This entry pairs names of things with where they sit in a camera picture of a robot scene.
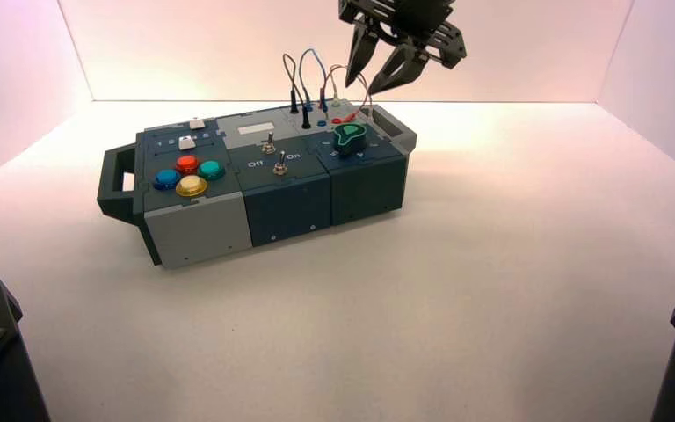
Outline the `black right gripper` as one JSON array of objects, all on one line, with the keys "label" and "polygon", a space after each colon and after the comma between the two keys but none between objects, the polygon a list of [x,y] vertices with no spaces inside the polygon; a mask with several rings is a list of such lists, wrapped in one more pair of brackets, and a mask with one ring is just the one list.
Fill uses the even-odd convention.
[{"label": "black right gripper", "polygon": [[437,62],[451,69],[467,57],[459,28],[447,21],[451,1],[340,1],[338,16],[353,25],[346,65],[345,87],[350,87],[382,40],[394,48],[374,77],[369,94],[376,95],[413,83],[425,65]]}]

